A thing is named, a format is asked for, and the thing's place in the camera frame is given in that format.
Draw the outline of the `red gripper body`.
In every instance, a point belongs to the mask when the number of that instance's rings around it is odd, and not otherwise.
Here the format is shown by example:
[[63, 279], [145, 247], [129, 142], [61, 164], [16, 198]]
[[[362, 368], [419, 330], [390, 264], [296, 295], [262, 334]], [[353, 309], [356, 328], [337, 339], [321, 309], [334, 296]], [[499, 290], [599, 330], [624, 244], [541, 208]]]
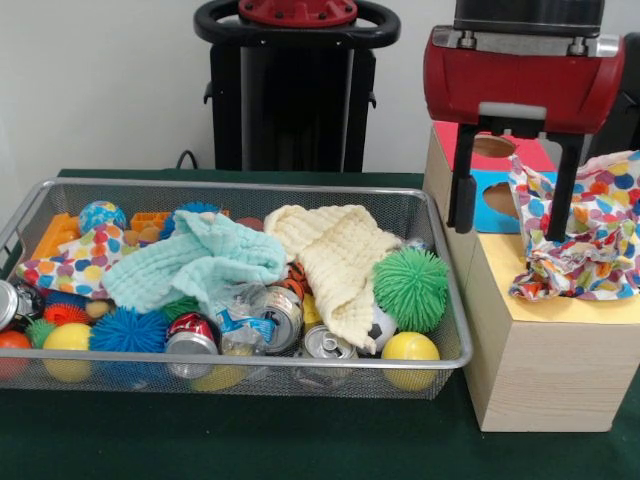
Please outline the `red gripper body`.
[[546, 109], [549, 133], [592, 134], [617, 96], [625, 52], [613, 57], [518, 56], [429, 45], [424, 93], [432, 119], [476, 124], [482, 102]]

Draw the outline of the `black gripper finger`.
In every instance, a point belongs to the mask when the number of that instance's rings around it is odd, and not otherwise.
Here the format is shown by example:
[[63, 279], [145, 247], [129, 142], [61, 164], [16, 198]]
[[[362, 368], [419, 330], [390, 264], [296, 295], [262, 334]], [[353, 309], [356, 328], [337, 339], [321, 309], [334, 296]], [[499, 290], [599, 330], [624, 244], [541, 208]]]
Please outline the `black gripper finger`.
[[476, 181], [471, 161], [476, 125], [460, 124], [456, 139], [447, 226], [459, 234], [469, 233], [475, 212]]
[[549, 241], [563, 241], [571, 209], [576, 174], [580, 164], [583, 136], [548, 133], [547, 139], [561, 147], [561, 158], [545, 238]]

